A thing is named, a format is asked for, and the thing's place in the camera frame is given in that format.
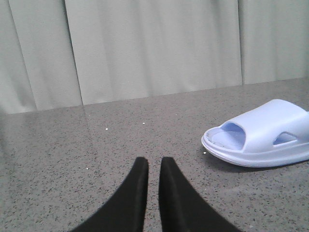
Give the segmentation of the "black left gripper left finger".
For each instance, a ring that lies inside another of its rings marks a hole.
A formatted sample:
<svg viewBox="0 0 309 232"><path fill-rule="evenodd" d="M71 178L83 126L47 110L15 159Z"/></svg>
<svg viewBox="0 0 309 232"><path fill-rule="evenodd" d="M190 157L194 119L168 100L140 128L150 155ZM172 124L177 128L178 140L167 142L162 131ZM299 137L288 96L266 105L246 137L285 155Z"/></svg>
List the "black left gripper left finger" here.
<svg viewBox="0 0 309 232"><path fill-rule="evenodd" d="M148 161L137 157L119 188L90 218L74 232L143 231L148 193Z"/></svg>

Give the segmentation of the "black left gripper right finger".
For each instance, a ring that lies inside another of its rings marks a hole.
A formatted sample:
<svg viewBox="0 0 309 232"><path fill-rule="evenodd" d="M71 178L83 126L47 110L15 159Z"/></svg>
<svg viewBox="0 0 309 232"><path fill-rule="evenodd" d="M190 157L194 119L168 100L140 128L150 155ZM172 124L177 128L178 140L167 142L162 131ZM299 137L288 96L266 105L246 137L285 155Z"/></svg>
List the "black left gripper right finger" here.
<svg viewBox="0 0 309 232"><path fill-rule="evenodd" d="M164 232L239 232L196 192L172 157L159 177L159 210Z"/></svg>

